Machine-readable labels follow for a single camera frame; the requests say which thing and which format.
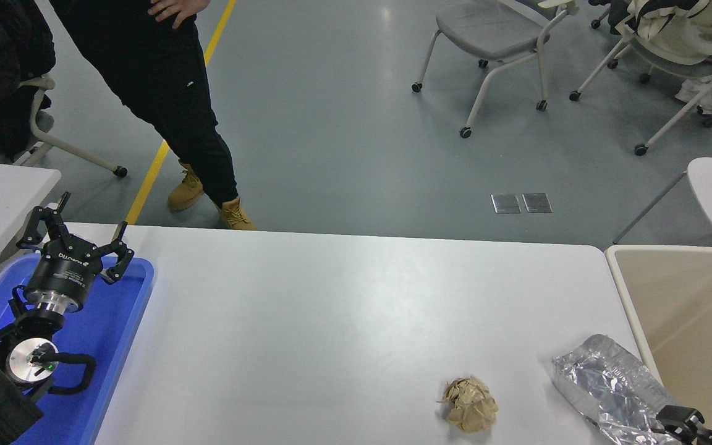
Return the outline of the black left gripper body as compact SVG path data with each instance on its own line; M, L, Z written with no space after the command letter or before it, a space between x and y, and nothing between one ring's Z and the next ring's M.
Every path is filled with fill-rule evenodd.
M74 240L70 248L61 240L49 240L23 290L23 297L36 304L38 297L51 291L68 297L74 305L83 305L90 295L94 279L103 269L101 257L91 255L96 245Z

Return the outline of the person's left hand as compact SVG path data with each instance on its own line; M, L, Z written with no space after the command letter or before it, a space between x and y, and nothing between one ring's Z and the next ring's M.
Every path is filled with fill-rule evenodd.
M148 14L155 22L171 20L172 29L178 29L189 18L195 17L210 4L207 0L151 1Z

